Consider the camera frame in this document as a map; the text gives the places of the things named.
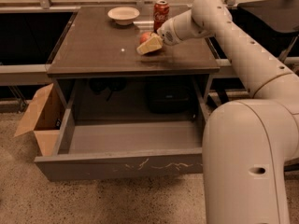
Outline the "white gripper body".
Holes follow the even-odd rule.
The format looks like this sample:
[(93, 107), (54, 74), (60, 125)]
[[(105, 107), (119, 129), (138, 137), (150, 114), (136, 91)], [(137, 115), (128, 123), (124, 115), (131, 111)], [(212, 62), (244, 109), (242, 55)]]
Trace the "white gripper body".
[(181, 39), (181, 28), (178, 18), (174, 17), (162, 24), (157, 30), (157, 34), (162, 38), (166, 45), (174, 46), (179, 44)]

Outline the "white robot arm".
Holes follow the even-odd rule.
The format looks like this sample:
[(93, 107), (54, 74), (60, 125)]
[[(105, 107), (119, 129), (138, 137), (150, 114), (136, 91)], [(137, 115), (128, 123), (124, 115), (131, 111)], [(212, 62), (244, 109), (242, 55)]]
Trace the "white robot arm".
[(290, 224), (284, 164), (299, 156), (299, 76), (240, 29), (221, 0), (194, 0), (137, 51), (208, 35), (249, 98), (221, 105), (206, 122), (206, 224)]

